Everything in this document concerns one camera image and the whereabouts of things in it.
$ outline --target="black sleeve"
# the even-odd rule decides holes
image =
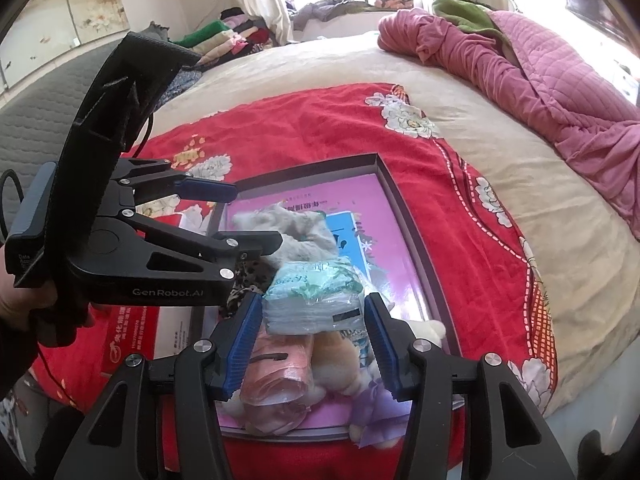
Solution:
[[[0,320],[0,399],[31,366],[38,355],[35,334],[12,330]]]

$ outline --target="floral wall art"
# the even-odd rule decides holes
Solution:
[[[0,84],[10,88],[57,56],[128,28],[122,0],[30,0],[0,44]]]

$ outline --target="pink quilt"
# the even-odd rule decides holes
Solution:
[[[472,82],[548,140],[640,239],[640,109],[554,32],[514,12],[491,18],[522,69],[500,54],[495,40],[465,34],[421,9],[382,18],[378,44]]]

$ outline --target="beige bed sheet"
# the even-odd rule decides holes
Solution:
[[[529,241],[550,299],[559,384],[547,414],[573,400],[638,334],[640,244],[544,140],[471,86],[382,52],[373,34],[317,40],[207,72],[156,112],[154,136],[261,98],[356,82],[403,85],[412,104],[491,182]]]

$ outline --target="green blanket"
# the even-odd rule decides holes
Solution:
[[[209,23],[206,27],[202,27],[200,30],[187,34],[180,41],[174,41],[174,43],[183,46],[184,48],[193,48],[197,44],[202,43],[209,38],[213,38],[217,33],[222,32],[223,30],[229,30],[229,28],[224,22],[216,20],[215,22]]]
[[[481,34],[504,44],[510,44],[507,37],[491,21],[489,15],[476,4],[460,0],[433,0],[431,7],[436,16],[453,23],[462,32]]]

